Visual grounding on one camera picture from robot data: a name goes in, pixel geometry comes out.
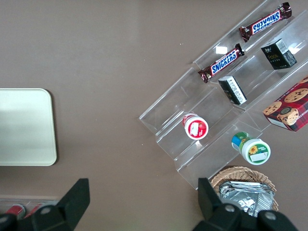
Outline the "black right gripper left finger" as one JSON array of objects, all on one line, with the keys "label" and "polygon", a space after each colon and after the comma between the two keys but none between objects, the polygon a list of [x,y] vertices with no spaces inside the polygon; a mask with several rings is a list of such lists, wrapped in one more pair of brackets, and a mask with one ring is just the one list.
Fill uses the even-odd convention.
[{"label": "black right gripper left finger", "polygon": [[18,230],[73,231],[89,204],[89,179],[79,179],[56,205],[44,205],[20,221]]}]

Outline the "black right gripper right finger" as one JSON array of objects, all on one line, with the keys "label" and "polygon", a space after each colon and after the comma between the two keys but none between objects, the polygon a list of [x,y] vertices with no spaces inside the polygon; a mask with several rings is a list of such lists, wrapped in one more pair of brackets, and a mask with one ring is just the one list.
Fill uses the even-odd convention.
[{"label": "black right gripper right finger", "polygon": [[207,178],[198,179],[198,204],[204,219],[195,226],[195,231],[240,230],[241,210],[221,202]]}]

